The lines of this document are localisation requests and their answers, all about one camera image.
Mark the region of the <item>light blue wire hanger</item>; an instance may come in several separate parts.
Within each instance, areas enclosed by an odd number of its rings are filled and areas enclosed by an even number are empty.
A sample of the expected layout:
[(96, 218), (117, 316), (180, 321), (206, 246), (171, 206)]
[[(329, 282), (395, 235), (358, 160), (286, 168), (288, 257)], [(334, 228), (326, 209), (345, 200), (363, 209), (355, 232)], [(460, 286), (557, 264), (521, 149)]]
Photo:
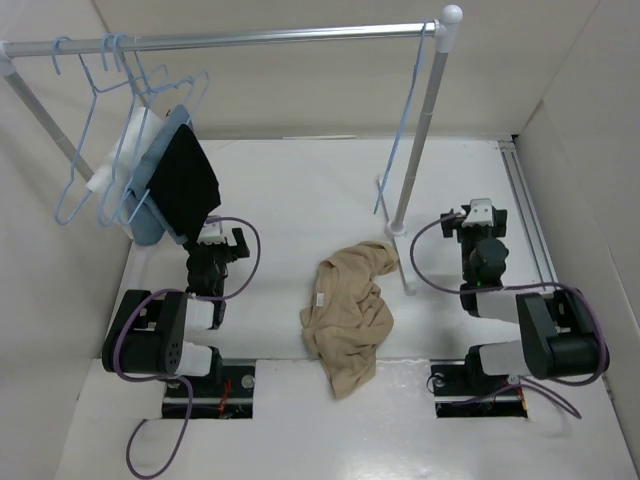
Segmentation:
[(397, 155), (397, 150), (399, 147), (399, 142), (401, 140), (402, 135), (405, 132), (405, 128), (406, 128), (406, 123), (407, 123), (407, 119), (408, 119), (408, 115), (411, 109), (411, 103), (413, 100), (413, 95), (414, 95), (414, 91), (415, 91), (415, 87), (416, 87), (416, 83), (422, 68), (422, 63), (423, 63), (423, 58), (424, 58), (424, 54), (423, 54), (423, 49), (424, 49), (424, 43), (425, 43), (425, 39), (427, 38), (427, 34), (426, 34), (426, 30), (427, 30), (427, 21), (423, 22), (423, 26), (421, 29), (421, 33), (420, 33), (420, 40), (419, 40), (419, 44), (418, 44), (418, 49), (417, 49), (417, 53), (416, 53), (416, 58), (415, 58), (415, 62), (414, 62), (414, 66), (413, 66), (413, 70), (412, 70), (412, 76), (411, 76), (411, 83), (409, 86), (409, 90), (406, 96), (406, 100), (405, 100), (405, 104), (403, 107), (403, 111), (402, 111), (402, 115), (400, 118), (400, 122), (398, 125), (398, 128), (395, 132), (395, 136), (394, 136), (394, 140), (392, 143), (392, 147), (389, 153), (389, 157), (387, 160), (387, 164), (385, 167), (385, 170), (382, 174), (382, 177), (380, 179), (380, 182), (378, 184), (378, 194), (376, 197), (376, 201), (374, 204), (374, 208), (373, 208), (373, 213), (376, 214), (381, 206), (382, 200), (383, 200), (383, 195), (384, 195), (384, 190), (389, 178), (389, 175), (391, 173), (396, 155)]

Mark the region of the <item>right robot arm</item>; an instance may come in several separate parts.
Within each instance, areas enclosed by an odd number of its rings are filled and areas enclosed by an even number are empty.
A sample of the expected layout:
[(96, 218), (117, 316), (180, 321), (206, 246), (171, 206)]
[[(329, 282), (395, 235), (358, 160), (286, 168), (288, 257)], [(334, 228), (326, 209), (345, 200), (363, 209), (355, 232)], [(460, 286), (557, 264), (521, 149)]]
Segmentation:
[(516, 325), (519, 338), (470, 347), (462, 369), (465, 387), (483, 394), (499, 377), (563, 380), (606, 372), (608, 347), (581, 293), (546, 284), (507, 289), (502, 282), (509, 256), (502, 241), (507, 212), (493, 208), (492, 218), (481, 222), (467, 221), (469, 212), (465, 205), (461, 213), (440, 215), (443, 236), (455, 237), (461, 247), (462, 308), (476, 318)]

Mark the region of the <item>beige t shirt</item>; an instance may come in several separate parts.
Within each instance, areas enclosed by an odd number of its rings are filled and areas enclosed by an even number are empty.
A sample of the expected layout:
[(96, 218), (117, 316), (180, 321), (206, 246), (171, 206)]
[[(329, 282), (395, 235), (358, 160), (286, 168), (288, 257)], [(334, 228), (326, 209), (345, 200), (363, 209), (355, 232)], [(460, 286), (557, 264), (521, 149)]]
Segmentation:
[(394, 317), (375, 279), (398, 267), (395, 248), (377, 241), (338, 250), (317, 267), (310, 304), (300, 311), (301, 335), (337, 400), (376, 374), (377, 350)]

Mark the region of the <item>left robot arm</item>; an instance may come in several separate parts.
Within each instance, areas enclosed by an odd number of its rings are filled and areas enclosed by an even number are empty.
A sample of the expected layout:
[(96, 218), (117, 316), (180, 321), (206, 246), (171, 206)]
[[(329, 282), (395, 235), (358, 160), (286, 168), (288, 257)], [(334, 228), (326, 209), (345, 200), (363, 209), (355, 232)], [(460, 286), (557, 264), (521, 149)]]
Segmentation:
[(115, 366), (131, 376), (177, 377), (201, 396), (222, 387), (223, 360), (215, 347), (185, 340), (187, 332), (218, 329), (226, 313), (224, 296), (228, 265), (250, 256), (241, 228), (224, 236), (203, 232), (187, 246), (187, 289), (153, 295), (147, 290), (125, 292), (103, 344), (103, 368)]

